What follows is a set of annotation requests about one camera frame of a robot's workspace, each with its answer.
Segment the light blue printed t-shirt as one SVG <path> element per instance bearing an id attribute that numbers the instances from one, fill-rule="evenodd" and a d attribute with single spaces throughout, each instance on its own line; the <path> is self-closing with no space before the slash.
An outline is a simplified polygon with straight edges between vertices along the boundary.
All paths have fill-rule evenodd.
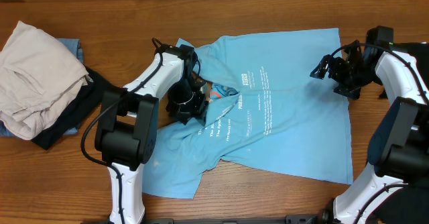
<path id="1" fill-rule="evenodd" d="M 352 183 L 349 102 L 333 80 L 310 76 L 340 44 L 330 28 L 223 36 L 197 48 L 195 71 L 212 85 L 206 122 L 158 131 L 144 193 L 191 199 L 220 160 Z"/>

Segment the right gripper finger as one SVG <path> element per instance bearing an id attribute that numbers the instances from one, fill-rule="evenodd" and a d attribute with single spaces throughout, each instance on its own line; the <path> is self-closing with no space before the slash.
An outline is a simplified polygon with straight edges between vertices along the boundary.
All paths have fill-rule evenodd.
<path id="1" fill-rule="evenodd" d="M 323 79 L 325 77 L 326 72 L 328 71 L 329 60 L 330 54 L 325 55 L 315 67 L 315 69 L 310 73 L 310 77 Z"/>
<path id="2" fill-rule="evenodd" d="M 348 89 L 346 86 L 338 85 L 334 88 L 334 92 L 344 97 L 347 97 L 348 99 L 357 100 L 360 97 L 361 89 Z"/>

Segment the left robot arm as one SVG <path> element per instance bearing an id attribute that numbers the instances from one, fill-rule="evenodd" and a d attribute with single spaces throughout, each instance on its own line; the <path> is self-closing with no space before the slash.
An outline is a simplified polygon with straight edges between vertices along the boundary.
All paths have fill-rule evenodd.
<path id="1" fill-rule="evenodd" d="M 123 88 L 105 92 L 97 119 L 95 148 L 111 179 L 112 211 L 108 223 L 143 223 L 143 167 L 156 144 L 160 100 L 176 121 L 206 122 L 205 82 L 193 73 L 200 65 L 191 46 L 156 43 L 154 60 Z"/>

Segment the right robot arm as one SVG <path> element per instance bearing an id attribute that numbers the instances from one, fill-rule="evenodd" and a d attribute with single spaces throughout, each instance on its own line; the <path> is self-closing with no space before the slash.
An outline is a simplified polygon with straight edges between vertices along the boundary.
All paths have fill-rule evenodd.
<path id="1" fill-rule="evenodd" d="M 288 215 L 286 223 L 368 223 L 391 195 L 428 177 L 428 69 L 426 43 L 393 41 L 393 28 L 377 26 L 365 42 L 327 54 L 310 73 L 329 77 L 334 89 L 357 100 L 361 89 L 375 82 L 384 87 L 390 108 L 372 135 L 367 165 L 352 185 L 318 215 Z"/>

